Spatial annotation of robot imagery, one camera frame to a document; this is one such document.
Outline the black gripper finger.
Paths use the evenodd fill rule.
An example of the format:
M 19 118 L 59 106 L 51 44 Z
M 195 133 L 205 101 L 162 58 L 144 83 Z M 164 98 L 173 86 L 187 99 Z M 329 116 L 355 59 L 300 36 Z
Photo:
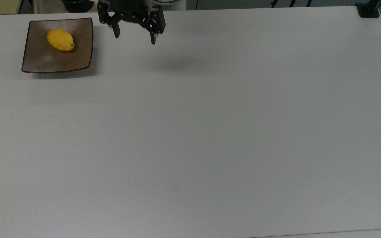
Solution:
M 97 12 L 99 22 L 109 26 L 112 29 L 115 38 L 119 38 L 121 31 L 118 23 L 121 20 L 121 16 L 118 18 L 118 14 L 114 12 L 112 2 L 97 1 Z
M 143 13 L 140 25 L 150 33 L 151 44 L 155 45 L 158 35 L 164 33 L 165 30 L 163 8 L 162 6 L 146 7 Z

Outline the black gripper body silver flange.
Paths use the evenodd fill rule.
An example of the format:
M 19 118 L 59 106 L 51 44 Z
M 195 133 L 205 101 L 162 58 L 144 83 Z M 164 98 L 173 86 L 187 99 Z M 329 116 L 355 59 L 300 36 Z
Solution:
M 110 7 L 115 21 L 138 22 L 148 17 L 145 0 L 111 0 Z

